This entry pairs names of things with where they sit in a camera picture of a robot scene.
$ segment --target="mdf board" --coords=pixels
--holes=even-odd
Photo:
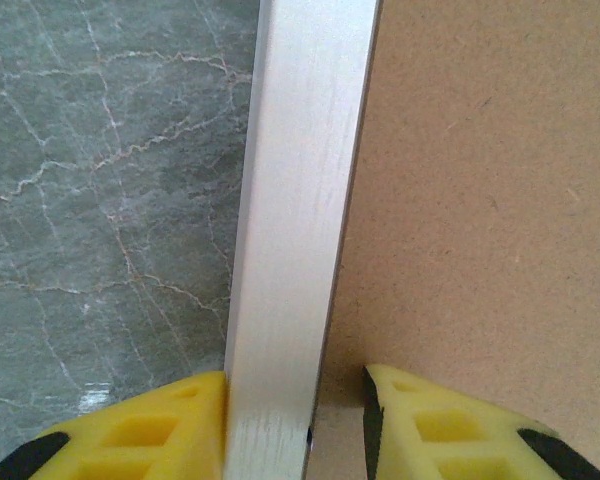
[[[367,362],[600,467],[600,1],[384,2],[307,478],[365,478]]]

